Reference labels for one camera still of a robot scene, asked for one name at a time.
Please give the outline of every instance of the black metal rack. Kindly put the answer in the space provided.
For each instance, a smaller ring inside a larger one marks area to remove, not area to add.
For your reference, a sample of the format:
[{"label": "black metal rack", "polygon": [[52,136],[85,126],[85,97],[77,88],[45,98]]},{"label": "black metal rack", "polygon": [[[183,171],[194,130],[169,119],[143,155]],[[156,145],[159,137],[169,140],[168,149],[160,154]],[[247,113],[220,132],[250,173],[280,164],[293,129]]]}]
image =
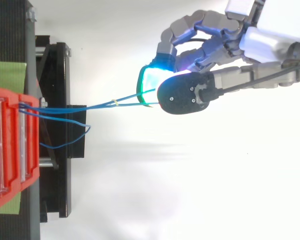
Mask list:
[{"label": "black metal rack", "polygon": [[[26,94],[45,97],[50,107],[81,107],[69,106],[68,47],[49,44],[48,36],[35,37],[34,21],[26,17],[31,7],[27,0],[0,0],[0,61],[27,63]],[[35,44],[44,47],[43,55],[36,57]],[[60,117],[85,123],[86,112]],[[84,131],[69,123],[40,121],[40,140],[48,145],[72,141]],[[52,166],[40,168],[39,180],[21,193],[19,215],[0,214],[0,240],[39,240],[47,213],[59,212],[60,218],[71,213],[71,158],[84,157],[84,138],[60,149],[40,148],[40,157]]]}]

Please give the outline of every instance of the green tape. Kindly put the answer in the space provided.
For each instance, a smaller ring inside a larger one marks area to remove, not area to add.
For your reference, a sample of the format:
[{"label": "green tape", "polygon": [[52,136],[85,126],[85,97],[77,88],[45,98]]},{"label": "green tape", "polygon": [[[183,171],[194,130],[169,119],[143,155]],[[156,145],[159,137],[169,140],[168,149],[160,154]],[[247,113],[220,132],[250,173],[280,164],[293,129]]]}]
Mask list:
[{"label": "green tape", "polygon": [[[25,71],[25,63],[0,61],[0,88],[6,88],[18,94],[23,93]],[[19,192],[11,201],[0,207],[0,214],[19,214],[20,200],[21,193]]]},{"label": "green tape", "polygon": [[0,207],[0,214],[19,214],[21,193],[18,194],[8,203]]},{"label": "green tape", "polygon": [[26,64],[0,61],[0,88],[21,94],[24,89]]}]

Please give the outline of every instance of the blue wire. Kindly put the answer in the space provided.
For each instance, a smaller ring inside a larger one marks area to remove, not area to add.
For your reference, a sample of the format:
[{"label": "blue wire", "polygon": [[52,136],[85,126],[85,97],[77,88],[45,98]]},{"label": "blue wire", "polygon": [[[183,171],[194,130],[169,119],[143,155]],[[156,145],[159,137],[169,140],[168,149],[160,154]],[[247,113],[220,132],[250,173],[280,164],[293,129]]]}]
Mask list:
[{"label": "blue wire", "polygon": [[[130,96],[126,96],[126,97],[123,97],[123,98],[120,98],[118,100],[116,100],[116,102],[121,102],[121,101],[124,101],[124,100],[127,100],[127,99],[131,99],[133,97],[137,97],[139,95],[142,95],[142,94],[145,94],[145,93],[149,93],[149,92],[153,92],[155,91],[155,89],[151,89],[151,90],[148,90],[148,91],[145,91],[145,92],[139,92],[137,94],[133,94],[133,95],[130,95]],[[32,107],[32,106],[29,106],[27,104],[24,104],[24,103],[20,103],[19,104],[19,108],[20,109],[30,109],[30,110],[34,110],[34,111],[37,111],[37,112],[40,112],[42,114],[71,114],[71,113],[77,113],[77,112],[81,112],[81,111],[86,111],[86,110],[89,110],[89,109],[105,109],[105,108],[113,108],[113,107],[117,107],[117,105],[115,104],[116,103],[115,101],[110,101],[110,102],[106,102],[106,103],[103,103],[103,104],[98,104],[98,105],[94,105],[94,106],[90,106],[90,107],[82,107],[82,108],[40,108],[40,107]],[[140,105],[153,105],[153,104],[158,104],[157,102],[154,102],[154,103],[128,103],[128,104],[119,104],[118,107],[128,107],[128,106],[140,106]],[[40,142],[40,145],[43,146],[43,147],[46,147],[46,148],[50,148],[50,149],[57,149],[57,148],[61,148],[61,147],[64,147],[64,146],[67,146],[69,144],[73,144],[75,143],[76,141],[80,140],[81,138],[83,138],[91,129],[91,125],[87,125],[87,124],[83,124],[83,123],[80,123],[80,122],[77,122],[77,121],[74,121],[74,120],[69,120],[69,119],[65,119],[65,118],[57,118],[57,117],[49,117],[49,116],[44,116],[44,115],[39,115],[39,114],[33,114],[33,113],[29,113],[27,111],[23,111],[23,110],[19,110],[20,113],[24,113],[24,114],[27,114],[27,115],[30,115],[30,116],[34,116],[34,117],[38,117],[38,118],[42,118],[42,119],[47,119],[47,120],[54,120],[54,121],[62,121],[62,122],[66,122],[66,123],[74,123],[74,124],[77,124],[79,126],[82,126],[82,127],[88,127],[88,130],[83,133],[80,137],[78,137],[77,139],[71,141],[71,142],[67,142],[65,144],[62,144],[62,145],[59,145],[59,146],[49,146],[49,145],[46,145],[46,144],[43,144]]]},{"label": "blue wire", "polygon": [[67,143],[65,143],[65,144],[62,144],[62,145],[60,145],[60,146],[49,146],[49,145],[45,145],[44,143],[41,143],[40,142],[40,145],[41,146],[43,146],[43,147],[46,147],[46,148],[50,148],[50,149],[59,149],[59,148],[61,148],[61,147],[65,147],[65,146],[67,146],[67,145],[70,145],[70,144],[73,144],[73,143],[75,143],[76,141],[79,141],[81,138],[83,138],[89,131],[90,131],[90,129],[91,129],[91,127],[89,127],[88,128],[88,130],[84,133],[84,134],[82,134],[80,137],[78,137],[77,139],[75,139],[75,140],[73,140],[73,141],[71,141],[71,142],[67,142]]},{"label": "blue wire", "polygon": [[[159,103],[157,103],[157,102],[151,102],[151,103],[126,103],[126,104],[119,104],[118,105],[118,107],[129,107],[129,106],[144,106],[144,105],[153,105],[153,104],[159,104]],[[51,115],[56,115],[56,114],[72,114],[72,113],[77,113],[77,112],[81,112],[81,111],[86,111],[86,110],[89,110],[89,109],[108,109],[108,108],[113,108],[113,107],[117,107],[117,105],[104,105],[104,106],[99,106],[99,105],[95,105],[95,106],[90,106],[90,107],[82,107],[82,108],[66,108],[66,110],[71,110],[70,112],[65,112],[65,111],[49,111],[50,109],[49,108],[40,108],[40,107],[32,107],[32,106],[29,106],[29,105],[27,105],[27,104],[24,104],[24,103],[20,103],[20,105],[19,105],[19,107],[20,108],[22,108],[22,109],[30,109],[30,110],[34,110],[34,111],[38,111],[38,112],[40,112],[40,113],[42,113],[42,114],[51,114]]]},{"label": "blue wire", "polygon": [[[126,97],[123,97],[123,98],[120,98],[120,99],[118,99],[118,100],[116,100],[117,102],[121,102],[121,101],[124,101],[124,100],[127,100],[127,99],[131,99],[131,98],[133,98],[133,97],[137,97],[137,96],[140,96],[140,95],[142,95],[142,94],[145,94],[145,93],[149,93],[149,92],[153,92],[153,91],[155,91],[155,89],[151,89],[151,90],[148,90],[148,91],[145,91],[145,92],[139,92],[139,93],[137,93],[137,94],[133,94],[133,95],[130,95],[130,96],[126,96]],[[88,107],[82,107],[82,108],[46,108],[46,109],[44,109],[44,110],[42,110],[42,108],[37,108],[37,107],[31,107],[31,106],[28,106],[28,105],[26,105],[26,104],[20,104],[20,106],[22,106],[23,108],[30,108],[30,109],[32,109],[32,110],[35,110],[35,111],[38,111],[38,112],[40,112],[40,111],[49,111],[49,112],[46,112],[47,114],[53,114],[53,113],[51,113],[51,112],[62,112],[62,114],[69,114],[69,113],[77,113],[77,112],[81,112],[81,111],[86,111],[86,110],[89,110],[89,109],[100,109],[101,107],[103,108],[103,106],[109,106],[109,104],[113,104],[113,103],[115,103],[115,101],[110,101],[110,102],[106,102],[106,103],[103,103],[103,104],[98,104],[98,105],[94,105],[94,106],[88,106]],[[138,105],[149,105],[149,103],[138,103]]]},{"label": "blue wire", "polygon": [[59,121],[59,122],[66,122],[66,123],[74,123],[74,124],[77,124],[77,125],[79,125],[79,126],[82,126],[82,127],[88,127],[88,130],[84,133],[84,134],[82,134],[80,137],[78,137],[77,139],[75,139],[75,140],[73,140],[73,141],[71,141],[71,142],[67,142],[67,143],[65,143],[65,144],[62,144],[62,145],[59,145],[59,146],[49,146],[49,145],[45,145],[45,144],[43,144],[43,143],[41,143],[40,142],[40,145],[41,146],[43,146],[43,147],[46,147],[46,148],[50,148],[50,149],[59,149],[59,148],[61,148],[61,147],[64,147],[64,146],[67,146],[67,145],[69,145],[69,144],[73,144],[73,143],[75,143],[76,141],[78,141],[78,140],[80,140],[81,138],[83,138],[89,131],[90,131],[90,129],[91,129],[91,125],[87,125],[87,124],[83,124],[83,123],[80,123],[80,122],[77,122],[77,121],[74,121],[74,120],[70,120],[70,119],[64,119],[64,118],[57,118],[57,117],[49,117],[49,116],[43,116],[43,115],[38,115],[38,114],[33,114],[33,113],[29,113],[29,112],[27,112],[27,111],[22,111],[22,110],[19,110],[19,112],[20,113],[23,113],[23,114],[27,114],[27,115],[30,115],[30,116],[34,116],[34,117],[38,117],[38,118],[42,118],[42,119],[48,119],[48,120],[55,120],[55,121]]},{"label": "blue wire", "polygon": [[83,123],[80,123],[80,122],[77,122],[77,121],[74,121],[74,120],[71,120],[71,119],[65,119],[65,118],[57,118],[57,117],[52,117],[52,116],[43,116],[43,115],[39,115],[39,114],[33,114],[33,113],[29,113],[29,112],[25,112],[25,111],[22,111],[22,110],[19,110],[20,113],[23,113],[23,114],[28,114],[28,115],[31,115],[31,116],[34,116],[34,117],[38,117],[38,118],[42,118],[42,119],[48,119],[48,120],[55,120],[55,121],[62,121],[62,122],[66,122],[66,123],[74,123],[74,124],[77,124],[79,126],[82,126],[82,127],[91,127],[90,125],[87,125],[87,124],[83,124]]}]

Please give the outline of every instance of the zip tie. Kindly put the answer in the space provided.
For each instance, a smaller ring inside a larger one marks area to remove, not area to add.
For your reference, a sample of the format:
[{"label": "zip tie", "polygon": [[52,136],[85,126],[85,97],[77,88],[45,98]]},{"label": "zip tie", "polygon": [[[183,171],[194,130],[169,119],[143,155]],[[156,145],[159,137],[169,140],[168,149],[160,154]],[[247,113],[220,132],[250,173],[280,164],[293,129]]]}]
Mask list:
[{"label": "zip tie", "polygon": [[117,100],[115,100],[115,99],[112,99],[112,101],[115,103],[115,105],[116,105],[116,106],[119,106],[119,103],[118,103],[118,101],[117,101]]}]

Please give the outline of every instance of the screw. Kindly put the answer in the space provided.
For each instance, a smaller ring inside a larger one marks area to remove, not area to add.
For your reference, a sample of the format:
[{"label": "screw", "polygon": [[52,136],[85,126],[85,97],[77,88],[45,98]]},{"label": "screw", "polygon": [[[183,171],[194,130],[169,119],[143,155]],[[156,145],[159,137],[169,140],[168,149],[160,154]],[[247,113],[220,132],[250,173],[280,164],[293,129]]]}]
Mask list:
[{"label": "screw", "polygon": [[47,108],[48,107],[48,103],[45,101],[44,97],[40,98],[40,108]]},{"label": "screw", "polygon": [[72,49],[67,49],[66,51],[65,51],[65,55],[69,58],[69,57],[72,57]]},{"label": "screw", "polygon": [[35,8],[30,7],[26,12],[25,16],[26,19],[29,19],[31,22],[36,22]]}]

